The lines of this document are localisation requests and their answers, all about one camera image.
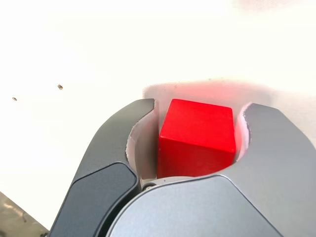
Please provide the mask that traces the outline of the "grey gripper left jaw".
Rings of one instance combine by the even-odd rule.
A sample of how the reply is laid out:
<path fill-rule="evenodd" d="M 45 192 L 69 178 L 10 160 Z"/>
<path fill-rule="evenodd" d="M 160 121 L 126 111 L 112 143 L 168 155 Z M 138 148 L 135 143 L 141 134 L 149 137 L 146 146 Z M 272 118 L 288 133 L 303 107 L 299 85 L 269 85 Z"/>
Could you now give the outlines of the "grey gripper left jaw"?
<path fill-rule="evenodd" d="M 136 100 L 101 125 L 79 164 L 50 237 L 106 236 L 120 210 L 141 192 L 126 147 L 133 127 L 154 109 L 154 99 Z"/>

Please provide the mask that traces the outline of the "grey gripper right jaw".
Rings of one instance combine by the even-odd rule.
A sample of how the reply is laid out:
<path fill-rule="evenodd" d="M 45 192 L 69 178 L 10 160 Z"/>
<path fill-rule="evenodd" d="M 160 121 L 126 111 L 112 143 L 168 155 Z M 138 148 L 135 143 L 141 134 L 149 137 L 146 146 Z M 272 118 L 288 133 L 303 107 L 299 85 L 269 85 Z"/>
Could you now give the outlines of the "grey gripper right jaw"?
<path fill-rule="evenodd" d="M 154 186 L 118 214 L 110 237 L 313 237 L 316 150 L 281 111 L 249 104 L 248 145 L 213 175 Z"/>

